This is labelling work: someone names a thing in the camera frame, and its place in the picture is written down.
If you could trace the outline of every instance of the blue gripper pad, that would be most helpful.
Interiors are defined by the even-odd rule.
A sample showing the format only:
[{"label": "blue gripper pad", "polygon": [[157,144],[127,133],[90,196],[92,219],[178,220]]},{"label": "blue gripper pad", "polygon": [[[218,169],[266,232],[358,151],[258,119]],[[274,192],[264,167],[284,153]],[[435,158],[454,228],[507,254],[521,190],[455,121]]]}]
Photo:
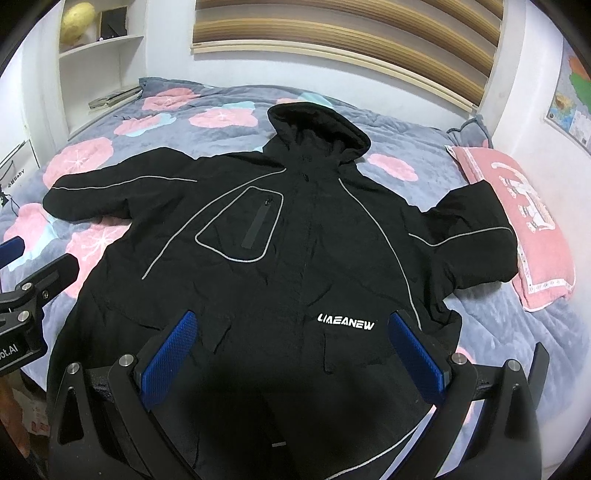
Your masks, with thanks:
[{"label": "blue gripper pad", "polygon": [[146,410],[151,410],[166,397],[174,377],[197,339],[198,331],[195,314],[187,312],[140,372],[140,396]]},{"label": "blue gripper pad", "polygon": [[[435,406],[442,405],[451,369],[447,362],[442,364],[441,359],[444,359],[444,356],[440,355],[441,352],[432,352],[437,357],[433,358],[427,348],[433,351],[437,347],[429,342],[422,332],[413,332],[398,312],[390,315],[388,336],[423,400]],[[423,337],[425,345],[419,340],[420,336]]]},{"label": "blue gripper pad", "polygon": [[25,252],[25,241],[16,236],[0,244],[0,268],[6,267],[10,262],[20,258]]}]

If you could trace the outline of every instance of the striped blind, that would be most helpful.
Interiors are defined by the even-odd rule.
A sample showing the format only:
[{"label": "striped blind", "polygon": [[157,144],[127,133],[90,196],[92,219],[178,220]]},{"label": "striped blind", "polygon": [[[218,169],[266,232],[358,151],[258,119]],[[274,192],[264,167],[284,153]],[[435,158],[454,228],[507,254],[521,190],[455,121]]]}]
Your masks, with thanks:
[{"label": "striped blind", "polygon": [[502,0],[197,0],[193,51],[310,53],[404,69],[465,105],[482,100]]}]

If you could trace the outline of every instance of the blue gray bedspread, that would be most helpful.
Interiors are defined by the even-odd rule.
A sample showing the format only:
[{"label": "blue gray bedspread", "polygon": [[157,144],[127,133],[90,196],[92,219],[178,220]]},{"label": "blue gray bedspread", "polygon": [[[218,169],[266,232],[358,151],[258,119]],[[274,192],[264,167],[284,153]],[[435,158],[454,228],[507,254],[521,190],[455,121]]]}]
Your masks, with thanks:
[{"label": "blue gray bedspread", "polygon": [[[127,228],[109,219],[71,224],[51,217],[40,204],[62,174],[113,165],[160,146],[176,148],[194,158],[260,150],[274,135],[267,118],[269,107],[278,102],[310,101],[334,108],[369,135],[372,147],[358,163],[362,174],[427,210],[449,190],[467,183],[444,146],[482,146],[486,139],[475,122],[463,131],[447,134],[285,87],[216,88],[155,78],[141,83],[144,91],[140,99],[73,138],[62,153],[14,193],[14,202],[0,212],[4,240],[21,235],[27,244],[23,259],[0,271],[3,289],[13,288],[66,251],[80,261],[82,277],[78,285],[46,307],[43,326],[50,350],[76,301],[81,282],[106,246]],[[446,303],[462,315],[459,349],[473,362],[502,365],[507,358],[516,358],[528,371],[535,343],[542,341],[550,353],[550,369],[538,409],[540,422],[569,405],[589,348],[589,333],[565,300],[528,313],[510,284],[495,283],[457,291]],[[44,388],[48,359],[49,353],[24,367]],[[444,471],[461,458],[479,409],[476,404]]]}]

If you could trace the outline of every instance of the yellow ball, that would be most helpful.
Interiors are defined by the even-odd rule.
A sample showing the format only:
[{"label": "yellow ball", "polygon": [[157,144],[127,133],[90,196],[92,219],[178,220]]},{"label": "yellow ball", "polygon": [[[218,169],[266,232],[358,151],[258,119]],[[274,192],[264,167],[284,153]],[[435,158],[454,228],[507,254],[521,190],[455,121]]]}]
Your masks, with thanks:
[{"label": "yellow ball", "polygon": [[74,5],[61,18],[60,42],[74,45],[95,20],[95,7],[88,2]]}]

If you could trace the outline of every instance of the reflective piping line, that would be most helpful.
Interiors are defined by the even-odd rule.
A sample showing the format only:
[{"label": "reflective piping line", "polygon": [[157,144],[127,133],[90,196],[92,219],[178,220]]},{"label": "reflective piping line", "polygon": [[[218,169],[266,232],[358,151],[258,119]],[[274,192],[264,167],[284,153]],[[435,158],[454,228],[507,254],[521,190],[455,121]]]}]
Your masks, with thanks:
[{"label": "reflective piping line", "polygon": [[410,432],[408,432],[404,437],[402,437],[399,441],[397,441],[394,445],[392,445],[390,448],[387,448],[382,453],[377,454],[375,457],[372,457],[369,460],[366,460],[363,463],[360,463],[359,465],[352,466],[351,468],[347,468],[347,470],[342,470],[338,473],[335,473],[334,475],[331,475],[330,477],[328,477],[324,480],[332,480],[333,478],[337,478],[339,475],[343,475],[343,473],[348,473],[348,472],[352,472],[353,470],[357,470],[358,468],[361,468],[361,467],[367,465],[368,463],[373,462],[374,460],[380,458],[381,456],[386,455],[386,453],[394,450],[398,445],[400,445],[404,440],[406,440],[410,435],[412,435],[417,428],[418,428],[418,425],[415,428],[413,428]]},{"label": "reflective piping line", "polygon": [[386,236],[386,234],[384,233],[384,230],[382,230],[382,227],[380,226],[380,224],[378,223],[378,221],[372,216],[371,213],[368,212],[367,208],[365,208],[365,206],[363,205],[363,203],[361,203],[356,197],[355,195],[353,195],[349,190],[347,190],[347,187],[345,187],[345,185],[343,184],[343,182],[341,181],[341,179],[339,179],[339,183],[340,185],[345,189],[345,191],[349,194],[349,196],[355,200],[358,204],[361,205],[361,208],[363,210],[365,210],[365,213],[367,213],[369,215],[369,217],[374,221],[374,223],[378,226],[379,231],[382,232],[382,235],[384,236],[384,238],[386,239],[388,246],[390,247],[390,250],[392,251],[392,253],[394,254],[394,256],[396,257],[396,261],[398,262],[398,266],[400,267],[400,271],[402,272],[402,276],[404,277],[404,281],[407,284],[407,289],[408,289],[408,299],[410,300],[410,305],[412,305],[413,307],[413,311],[415,316],[417,317],[417,324],[418,324],[418,329],[422,330],[423,328],[421,327],[421,320],[418,318],[418,312],[417,309],[414,306],[414,302],[413,302],[413,294],[410,292],[410,284],[408,283],[408,278],[406,276],[406,273],[404,273],[404,269],[402,268],[402,264],[400,263],[400,259],[398,258],[398,255],[396,254],[396,251],[394,250],[394,248],[392,247],[392,244],[390,243],[390,240],[388,240],[388,237]]},{"label": "reflective piping line", "polygon": [[132,181],[136,181],[139,179],[161,179],[161,180],[181,180],[181,181],[193,181],[195,183],[198,180],[192,179],[177,179],[177,178],[169,178],[169,177],[161,177],[160,175],[142,175],[141,177],[136,177],[131,180],[120,181],[119,183],[114,183],[113,185],[106,185],[104,187],[80,187],[80,188],[70,188],[70,187],[51,187],[50,190],[101,190],[101,189],[108,189],[110,187],[118,187],[119,185],[124,185],[125,183],[131,183]]},{"label": "reflective piping line", "polygon": [[443,245],[445,242],[449,242],[450,240],[453,240],[454,238],[458,238],[460,236],[473,235],[474,233],[490,232],[492,230],[509,230],[511,233],[513,233],[513,230],[511,230],[509,227],[493,226],[490,228],[483,228],[482,230],[474,230],[473,232],[459,233],[457,235],[451,236],[450,238],[446,238],[443,242],[439,242],[438,244],[430,244],[424,238],[421,238],[418,235],[414,235],[413,233],[409,233],[408,235],[412,236],[413,238],[416,238],[417,240],[420,240],[421,242],[430,247],[439,247],[439,245]]},{"label": "reflective piping line", "polygon": [[[223,212],[225,212],[227,209],[229,209],[235,201],[237,201],[242,195],[244,195],[246,192],[248,192],[248,189],[257,189],[262,192],[276,193],[277,195],[281,196],[281,204],[279,205],[279,211],[277,212],[277,217],[275,218],[275,223],[273,223],[273,228],[271,229],[271,233],[269,235],[269,238],[267,239],[267,244],[265,245],[265,250],[263,251],[262,255],[260,257],[254,258],[252,260],[243,260],[240,258],[232,258],[232,257],[229,257],[229,256],[223,254],[219,250],[216,250],[214,247],[211,247],[210,245],[201,243],[197,237],[199,235],[201,235],[206,230],[206,228],[208,226],[210,226]],[[227,260],[230,260],[233,262],[240,262],[240,263],[258,262],[261,258],[263,258],[267,254],[267,249],[269,248],[269,244],[271,243],[271,237],[273,236],[273,232],[275,231],[275,227],[277,226],[277,222],[279,221],[279,216],[281,215],[281,209],[283,208],[283,200],[284,200],[283,194],[280,192],[276,192],[275,190],[260,189],[259,187],[255,187],[254,185],[251,185],[247,189],[245,189],[244,192],[242,192],[235,199],[233,199],[230,203],[228,203],[222,210],[220,210],[220,212],[215,217],[213,217],[210,221],[208,221],[207,225],[204,226],[201,230],[199,230],[198,233],[195,235],[195,241],[199,245],[201,245],[202,247],[209,248],[210,250],[214,251],[217,254],[220,254],[223,258],[225,258]]]},{"label": "reflective piping line", "polygon": [[145,279],[145,278],[148,276],[148,273],[150,273],[150,270],[152,270],[152,267],[154,266],[154,264],[155,264],[155,263],[156,263],[156,262],[157,262],[157,261],[160,259],[160,257],[162,257],[162,255],[163,255],[164,251],[165,251],[165,250],[168,248],[168,246],[170,245],[170,242],[172,242],[172,241],[173,241],[173,240],[176,238],[176,236],[177,236],[178,234],[180,234],[180,233],[181,233],[183,230],[185,230],[185,228],[187,227],[187,225],[188,225],[188,224],[190,224],[190,223],[191,223],[193,220],[195,220],[195,217],[196,217],[197,215],[199,215],[199,213],[201,213],[202,211],[204,211],[204,210],[205,210],[207,207],[209,207],[211,204],[213,204],[213,203],[217,202],[219,199],[221,199],[221,198],[225,197],[226,195],[228,195],[228,194],[230,194],[230,193],[232,193],[232,192],[235,192],[235,191],[236,191],[236,190],[238,190],[238,189],[241,189],[242,187],[245,187],[246,185],[248,185],[249,183],[252,183],[253,181],[257,181],[257,180],[263,179],[263,178],[265,178],[265,177],[268,177],[268,176],[270,176],[270,175],[275,175],[275,174],[277,174],[277,173],[283,173],[283,172],[285,172],[285,171],[287,171],[287,168],[284,168],[284,169],[283,169],[283,170],[281,170],[281,171],[274,171],[274,172],[271,172],[271,173],[267,173],[267,174],[265,174],[265,175],[261,175],[260,177],[257,177],[257,178],[255,178],[255,179],[252,179],[252,180],[250,180],[250,181],[247,181],[246,183],[243,183],[242,185],[239,185],[238,187],[235,187],[235,188],[233,188],[232,190],[229,190],[228,192],[226,192],[226,193],[223,193],[223,194],[222,194],[222,195],[220,195],[218,198],[216,198],[216,199],[213,199],[211,202],[209,202],[209,203],[208,203],[208,204],[207,204],[205,207],[201,208],[201,210],[199,210],[197,213],[195,213],[195,215],[193,215],[193,216],[192,216],[192,217],[191,217],[189,220],[187,220],[187,222],[186,222],[186,223],[185,223],[185,224],[184,224],[184,225],[183,225],[183,226],[182,226],[182,227],[181,227],[181,228],[180,228],[180,229],[179,229],[179,230],[178,230],[178,231],[177,231],[177,232],[176,232],[176,233],[175,233],[175,234],[174,234],[172,237],[170,237],[170,239],[168,240],[168,242],[166,242],[166,245],[164,245],[164,248],[163,248],[163,249],[160,251],[160,253],[158,254],[158,256],[157,256],[156,258],[154,258],[153,262],[150,264],[150,266],[149,266],[149,267],[148,267],[148,269],[146,270],[146,273],[145,273],[145,274],[144,274],[144,276],[142,277],[142,280],[144,280],[144,279]]}]

